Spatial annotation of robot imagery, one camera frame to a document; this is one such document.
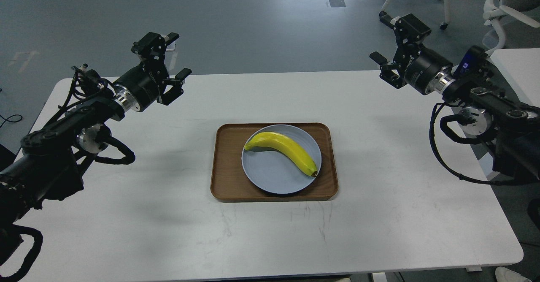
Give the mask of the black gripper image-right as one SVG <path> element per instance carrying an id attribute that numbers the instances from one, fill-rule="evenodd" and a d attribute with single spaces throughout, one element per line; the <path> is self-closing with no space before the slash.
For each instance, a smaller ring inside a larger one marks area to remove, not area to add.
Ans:
<path id="1" fill-rule="evenodd" d="M 379 20 L 393 30 L 397 51 L 393 62 L 378 52 L 370 53 L 370 59 L 379 66 L 379 77 L 396 89 L 410 84 L 418 92 L 427 95 L 443 91 L 454 82 L 451 76 L 453 63 L 432 49 L 424 47 L 424 39 L 432 33 L 424 22 L 413 14 L 390 16 L 380 11 Z"/>

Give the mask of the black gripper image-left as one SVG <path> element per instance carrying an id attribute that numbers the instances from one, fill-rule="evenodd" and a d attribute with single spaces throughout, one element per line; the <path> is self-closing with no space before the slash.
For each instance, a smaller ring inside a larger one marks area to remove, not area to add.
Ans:
<path id="1" fill-rule="evenodd" d="M 191 69 L 183 68 L 170 78 L 165 66 L 167 47 L 179 37 L 178 33 L 163 36 L 149 32 L 133 42 L 131 52 L 139 57 L 140 63 L 120 76 L 113 87 L 118 93 L 125 90 L 131 95 L 134 111 L 143 112 L 154 101 L 168 106 L 183 95 L 183 85 Z"/>

